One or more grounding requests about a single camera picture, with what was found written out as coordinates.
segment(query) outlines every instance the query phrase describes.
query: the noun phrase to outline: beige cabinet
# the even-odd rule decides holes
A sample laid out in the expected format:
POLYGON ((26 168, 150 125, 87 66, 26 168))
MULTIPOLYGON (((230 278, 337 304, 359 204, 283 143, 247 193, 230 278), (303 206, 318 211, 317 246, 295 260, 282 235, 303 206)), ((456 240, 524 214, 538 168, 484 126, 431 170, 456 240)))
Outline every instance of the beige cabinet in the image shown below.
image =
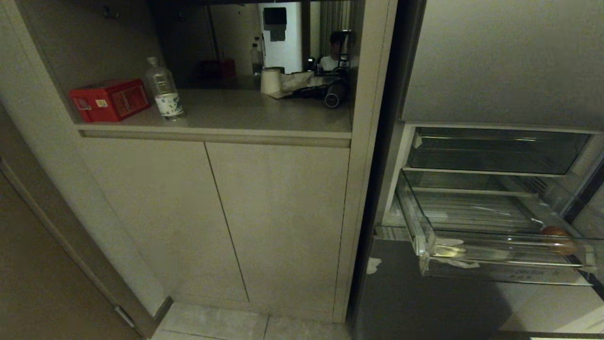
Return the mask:
POLYGON ((250 302, 331 315, 349 149, 207 150, 250 302))
POLYGON ((81 149, 168 294, 247 302, 203 143, 84 138, 81 149))

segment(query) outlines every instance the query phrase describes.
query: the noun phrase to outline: countertop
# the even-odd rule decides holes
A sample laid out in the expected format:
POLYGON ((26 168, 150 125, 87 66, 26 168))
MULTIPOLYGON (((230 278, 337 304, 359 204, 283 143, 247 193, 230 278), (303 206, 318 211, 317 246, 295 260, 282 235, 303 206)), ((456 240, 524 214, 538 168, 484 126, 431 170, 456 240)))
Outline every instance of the countertop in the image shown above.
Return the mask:
POLYGON ((349 103, 274 99, 252 90, 179 90, 186 117, 166 122, 155 104, 118 123, 78 123, 80 131, 172 132, 230 136, 350 139, 349 103))

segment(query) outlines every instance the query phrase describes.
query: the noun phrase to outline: bottle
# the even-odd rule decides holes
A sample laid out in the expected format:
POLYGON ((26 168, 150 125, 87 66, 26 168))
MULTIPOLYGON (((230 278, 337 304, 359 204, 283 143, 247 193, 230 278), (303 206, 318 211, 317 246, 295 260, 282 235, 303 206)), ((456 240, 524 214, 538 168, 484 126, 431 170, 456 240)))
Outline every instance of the bottle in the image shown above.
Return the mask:
POLYGON ((156 57, 148 57, 147 61, 152 66, 147 70, 147 79, 151 85, 159 113, 166 120, 178 120, 184 117, 185 111, 182 109, 182 103, 172 79, 172 72, 159 66, 156 57))
POLYGON ((259 80, 262 75, 264 63, 262 61, 262 52, 258 49, 258 44, 252 44, 252 50, 249 52, 252 57, 252 72, 254 80, 259 80))

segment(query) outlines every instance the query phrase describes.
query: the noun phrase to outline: open refrigerator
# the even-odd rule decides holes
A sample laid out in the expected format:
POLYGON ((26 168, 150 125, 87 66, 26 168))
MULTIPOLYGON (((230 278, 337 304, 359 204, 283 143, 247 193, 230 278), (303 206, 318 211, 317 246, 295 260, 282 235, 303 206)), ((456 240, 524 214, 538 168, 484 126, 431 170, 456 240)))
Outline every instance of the open refrigerator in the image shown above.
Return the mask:
POLYGON ((604 180, 602 18, 589 1, 399 2, 352 299, 358 339, 486 339, 526 284, 604 297, 604 215, 591 201, 604 180), (379 257, 406 276, 380 273, 379 257), (385 299, 375 288, 394 285, 385 299), (380 298, 400 306, 375 332, 380 298), (462 303, 477 312, 456 314, 462 303), (434 309, 451 312, 434 323, 434 309), (468 327, 481 313, 492 317, 468 327))

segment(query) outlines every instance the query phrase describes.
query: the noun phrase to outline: door hinge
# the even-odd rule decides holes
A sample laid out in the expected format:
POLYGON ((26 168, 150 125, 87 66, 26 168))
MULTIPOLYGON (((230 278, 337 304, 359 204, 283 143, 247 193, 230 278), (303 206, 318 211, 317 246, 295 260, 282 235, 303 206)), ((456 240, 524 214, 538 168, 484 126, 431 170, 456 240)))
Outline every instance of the door hinge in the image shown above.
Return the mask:
POLYGON ((136 327, 136 325, 134 324, 134 320, 132 320, 130 315, 128 315, 128 313, 126 313, 126 311, 123 310, 120 306, 115 306, 114 311, 116 311, 121 316, 121 318, 124 319, 124 321, 130 325, 130 327, 136 327))

